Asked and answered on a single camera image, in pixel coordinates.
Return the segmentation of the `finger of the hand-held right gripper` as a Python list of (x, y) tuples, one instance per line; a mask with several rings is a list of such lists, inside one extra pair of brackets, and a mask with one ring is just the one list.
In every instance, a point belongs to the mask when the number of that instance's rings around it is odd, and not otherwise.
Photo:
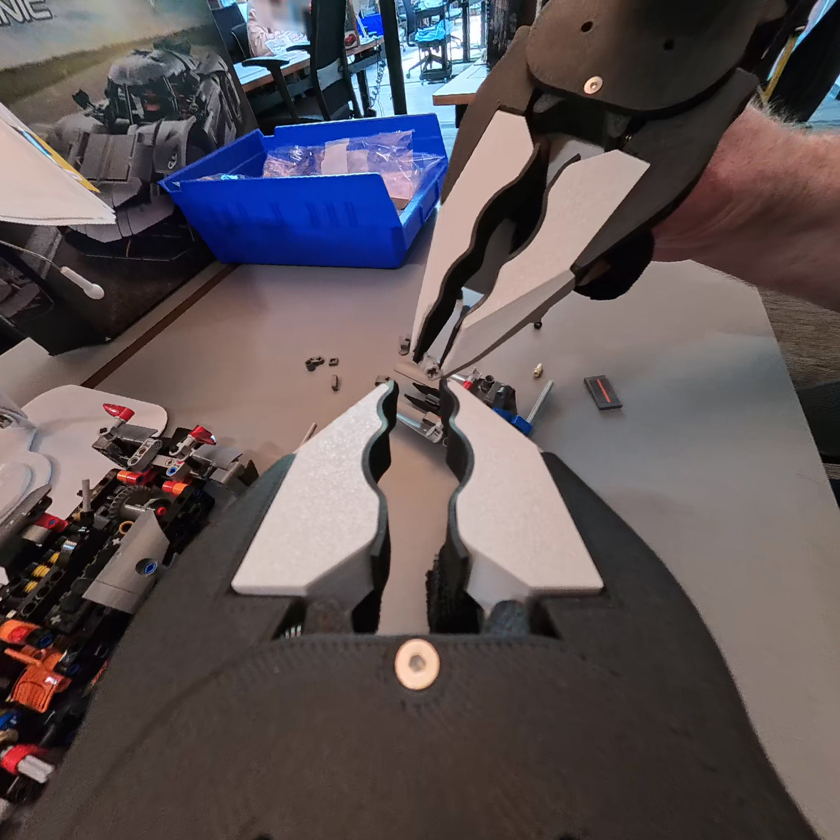
[(499, 226), (520, 224), (542, 191), (543, 142), (534, 140), (524, 115), (496, 111), (438, 210), (413, 325), (414, 362), (454, 313)]
[(539, 229), (500, 267), (489, 295), (460, 323), (440, 362), (442, 376), (478, 362), (573, 290), (573, 264), (647, 169), (647, 162), (614, 150), (569, 163), (559, 173)]

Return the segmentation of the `black office chair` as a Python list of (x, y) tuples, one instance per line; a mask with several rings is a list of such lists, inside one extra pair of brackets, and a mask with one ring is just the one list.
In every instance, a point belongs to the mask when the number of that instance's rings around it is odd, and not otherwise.
[[(257, 117), (264, 134), (280, 125), (363, 116), (347, 57), (346, 16), (347, 3), (341, 1), (248, 2), (247, 61), (268, 69), (280, 95), (280, 104)], [(292, 35), (304, 35), (308, 42), (289, 45), (309, 57), (309, 83), (303, 91), (291, 89), (280, 53), (272, 48), (279, 37)]]

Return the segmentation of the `white rounded base plate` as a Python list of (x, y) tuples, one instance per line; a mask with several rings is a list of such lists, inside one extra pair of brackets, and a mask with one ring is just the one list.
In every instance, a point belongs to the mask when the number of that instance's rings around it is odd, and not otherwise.
[(134, 410), (133, 422), (150, 427), (155, 434), (167, 425), (167, 412), (161, 406), (63, 385), (38, 395), (23, 407), (23, 418), (14, 417), (2, 428), (1, 465), (18, 452), (40, 453), (51, 460), (49, 512), (56, 516), (64, 518), (75, 508), (84, 479), (94, 486), (113, 468), (112, 462), (92, 447), (99, 429), (113, 421), (102, 408), (104, 403)]

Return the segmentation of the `grey winged lego assembly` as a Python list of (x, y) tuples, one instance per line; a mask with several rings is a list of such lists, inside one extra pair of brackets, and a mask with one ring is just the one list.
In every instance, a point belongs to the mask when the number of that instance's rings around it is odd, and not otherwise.
[[(446, 446), (447, 433), (442, 418), (440, 385), (438, 380), (429, 380), (423, 372), (418, 373), (413, 364), (398, 364), (393, 373), (405, 382), (401, 391), (402, 402), (412, 407), (413, 412), (398, 409), (397, 420), (422, 436), (433, 445)], [(518, 411), (516, 391), (512, 385), (495, 379), (490, 374), (473, 369), (467, 374), (454, 374), (452, 382), (470, 391), (483, 404), (499, 414), (520, 433), (532, 435), (532, 421)]]

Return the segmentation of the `large lego vehicle build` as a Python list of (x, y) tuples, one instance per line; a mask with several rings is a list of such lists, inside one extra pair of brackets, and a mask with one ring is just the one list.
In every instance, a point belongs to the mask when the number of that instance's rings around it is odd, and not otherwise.
[(40, 797), (133, 616), (259, 473), (202, 425), (153, 433), (134, 410), (92, 447), (113, 468), (64, 518), (45, 487), (2, 524), (2, 822)]

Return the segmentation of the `lego set box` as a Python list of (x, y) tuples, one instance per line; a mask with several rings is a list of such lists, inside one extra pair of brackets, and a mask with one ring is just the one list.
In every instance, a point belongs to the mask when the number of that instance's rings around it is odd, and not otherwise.
[(98, 190), (111, 225), (2, 221), (2, 351), (106, 343), (213, 260), (161, 181), (256, 127), (208, 2), (2, 1), (2, 105)]

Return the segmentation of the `clear plastic disc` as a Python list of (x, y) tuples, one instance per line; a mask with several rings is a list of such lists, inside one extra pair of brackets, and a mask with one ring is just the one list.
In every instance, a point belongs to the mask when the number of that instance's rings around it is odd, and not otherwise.
[(18, 452), (1, 466), (1, 524), (10, 519), (34, 491), (52, 487), (51, 460), (34, 452)]

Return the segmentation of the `clear plastic bag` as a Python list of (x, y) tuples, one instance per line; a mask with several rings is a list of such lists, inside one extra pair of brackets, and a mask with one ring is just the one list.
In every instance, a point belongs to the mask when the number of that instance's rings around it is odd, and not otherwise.
[(411, 175), (414, 170), (413, 140), (412, 129), (348, 139), (346, 172)]
[(321, 175), (325, 151), (324, 144), (296, 143), (268, 149), (261, 176), (284, 178)]

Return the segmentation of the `dark grey orange-striped lego tile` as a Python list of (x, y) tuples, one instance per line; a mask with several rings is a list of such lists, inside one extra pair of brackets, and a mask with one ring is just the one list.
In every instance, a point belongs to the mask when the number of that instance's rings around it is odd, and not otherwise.
[(587, 376), (583, 382), (599, 412), (605, 413), (623, 408), (622, 400), (605, 374)]

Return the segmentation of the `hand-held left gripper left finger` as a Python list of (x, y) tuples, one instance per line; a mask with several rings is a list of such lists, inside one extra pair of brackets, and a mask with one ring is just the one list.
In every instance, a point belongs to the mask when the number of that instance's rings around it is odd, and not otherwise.
[(281, 460), (234, 592), (336, 602), (356, 633), (378, 630), (391, 557), (379, 481), (392, 462), (398, 396), (398, 385), (385, 380)]

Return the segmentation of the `black pillar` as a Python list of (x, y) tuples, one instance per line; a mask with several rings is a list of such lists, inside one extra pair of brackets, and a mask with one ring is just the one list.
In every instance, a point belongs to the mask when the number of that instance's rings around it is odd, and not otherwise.
[(396, 1), (378, 2), (383, 25), (385, 59), (392, 93), (392, 105), (395, 115), (406, 115), (406, 93), (403, 75), (403, 59), (398, 27)]

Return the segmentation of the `person's right forearm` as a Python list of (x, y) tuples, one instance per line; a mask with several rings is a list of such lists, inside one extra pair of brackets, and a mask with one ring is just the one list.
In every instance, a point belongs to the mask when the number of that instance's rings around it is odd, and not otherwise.
[(839, 136), (748, 106), (654, 230), (654, 259), (691, 260), (839, 311)]

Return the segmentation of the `background desk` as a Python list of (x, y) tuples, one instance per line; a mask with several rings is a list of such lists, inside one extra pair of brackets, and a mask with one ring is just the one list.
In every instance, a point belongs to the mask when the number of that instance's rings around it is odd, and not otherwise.
[(486, 64), (470, 64), (434, 92), (433, 104), (435, 107), (468, 107), (475, 100), (478, 89), (489, 72)]

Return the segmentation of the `blue plastic bin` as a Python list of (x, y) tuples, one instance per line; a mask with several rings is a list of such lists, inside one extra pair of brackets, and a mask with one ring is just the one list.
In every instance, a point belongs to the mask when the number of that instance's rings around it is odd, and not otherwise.
[[(414, 130), (411, 175), (348, 174), (348, 139)], [(268, 149), (324, 144), (322, 174), (263, 178)], [(255, 130), (161, 181), (216, 258), (252, 265), (399, 267), (433, 212), (448, 157), (433, 113)]]

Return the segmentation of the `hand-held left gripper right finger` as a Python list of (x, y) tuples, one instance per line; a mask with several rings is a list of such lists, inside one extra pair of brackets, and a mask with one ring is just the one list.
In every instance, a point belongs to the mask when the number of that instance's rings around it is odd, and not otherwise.
[(441, 383), (446, 463), (458, 484), (427, 574), (433, 634), (478, 633), (493, 610), (598, 596), (604, 582), (546, 454), (462, 384)]

